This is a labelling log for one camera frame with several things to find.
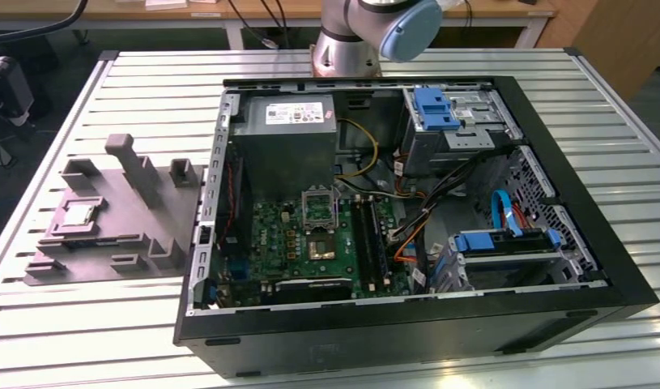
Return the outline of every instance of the ram slot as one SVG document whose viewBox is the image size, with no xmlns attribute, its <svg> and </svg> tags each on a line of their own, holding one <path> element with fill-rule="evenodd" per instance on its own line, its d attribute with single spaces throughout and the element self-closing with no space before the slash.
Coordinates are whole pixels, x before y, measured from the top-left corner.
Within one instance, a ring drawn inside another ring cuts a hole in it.
<svg viewBox="0 0 660 389">
<path fill-rule="evenodd" d="M 374 291 L 376 279 L 373 276 L 373 260 L 370 256 L 368 224 L 362 215 L 362 201 L 354 201 L 350 206 L 350 224 L 353 228 L 353 244 L 356 245 L 356 258 L 358 264 L 358 277 L 361 287 L 366 292 Z"/>
<path fill-rule="evenodd" d="M 373 252 L 373 262 L 376 265 L 376 272 L 378 274 L 378 283 L 382 286 L 389 285 L 389 268 L 386 266 L 386 254 L 384 249 L 382 234 L 380 231 L 380 222 L 377 218 L 377 210 L 374 209 L 374 202 L 369 201 L 365 205 L 366 217 L 370 220 L 372 231 L 368 234 L 368 241 L 370 242 Z"/>
</svg>

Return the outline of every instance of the gray power supply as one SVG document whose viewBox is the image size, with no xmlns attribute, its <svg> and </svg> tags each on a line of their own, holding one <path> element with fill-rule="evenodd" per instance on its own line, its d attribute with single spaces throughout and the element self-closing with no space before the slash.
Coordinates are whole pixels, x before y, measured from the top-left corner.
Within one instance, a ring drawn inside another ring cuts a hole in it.
<svg viewBox="0 0 660 389">
<path fill-rule="evenodd" d="M 337 138 L 332 95 L 256 96 L 241 110 L 246 120 L 233 144 L 253 196 L 292 199 L 310 186 L 329 187 Z"/>
</svg>

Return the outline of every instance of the green circuit board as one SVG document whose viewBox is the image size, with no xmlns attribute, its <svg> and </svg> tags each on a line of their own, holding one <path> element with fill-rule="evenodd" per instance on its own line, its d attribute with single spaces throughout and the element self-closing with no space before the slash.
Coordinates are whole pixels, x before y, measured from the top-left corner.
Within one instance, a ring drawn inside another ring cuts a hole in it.
<svg viewBox="0 0 660 389">
<path fill-rule="evenodd" d="M 406 273 L 393 271 L 389 286 L 368 291 L 361 287 L 356 242 L 350 219 L 352 200 L 338 200 L 338 226 L 333 231 L 304 231 L 301 201 L 258 202 L 253 205 L 253 249 L 249 261 L 249 280 L 312 278 L 348 278 L 353 284 L 354 298 L 384 297 L 408 294 Z M 322 215 L 326 204 L 308 203 L 308 212 Z M 396 225 L 389 201 L 376 202 L 380 228 L 386 232 Z M 326 253 L 332 258 L 322 258 Z"/>
</svg>

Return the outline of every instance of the open computer tower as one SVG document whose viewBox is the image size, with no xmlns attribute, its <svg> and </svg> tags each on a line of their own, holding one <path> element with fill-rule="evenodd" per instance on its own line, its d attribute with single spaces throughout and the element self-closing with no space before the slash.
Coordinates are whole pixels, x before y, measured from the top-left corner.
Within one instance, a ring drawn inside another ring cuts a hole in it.
<svg viewBox="0 0 660 389">
<path fill-rule="evenodd" d="M 173 338 L 224 378 L 536 352 L 657 303 L 513 78 L 225 86 Z"/>
</svg>

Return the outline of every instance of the wooden desk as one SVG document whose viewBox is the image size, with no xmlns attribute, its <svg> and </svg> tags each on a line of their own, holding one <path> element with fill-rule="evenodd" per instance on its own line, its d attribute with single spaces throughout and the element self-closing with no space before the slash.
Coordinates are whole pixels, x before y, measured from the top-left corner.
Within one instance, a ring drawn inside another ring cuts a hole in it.
<svg viewBox="0 0 660 389">
<path fill-rule="evenodd" d="M 268 1 L 276 11 L 276 4 Z M 289 27 L 320 26 L 321 0 L 281 0 Z M 64 19 L 77 0 L 0 0 L 0 30 L 34 28 L 49 20 Z M 532 48 L 555 8 L 548 0 L 529 6 L 516 0 L 470 0 L 474 27 L 522 27 L 516 48 Z M 254 27 L 274 27 L 258 0 L 236 0 L 236 7 Z M 462 4 L 444 13 L 442 27 L 460 27 L 466 18 Z M 224 28 L 232 49 L 244 49 L 241 21 L 228 1 L 190 3 L 186 8 L 146 11 L 142 2 L 89 0 L 76 29 L 104 28 Z"/>
</svg>

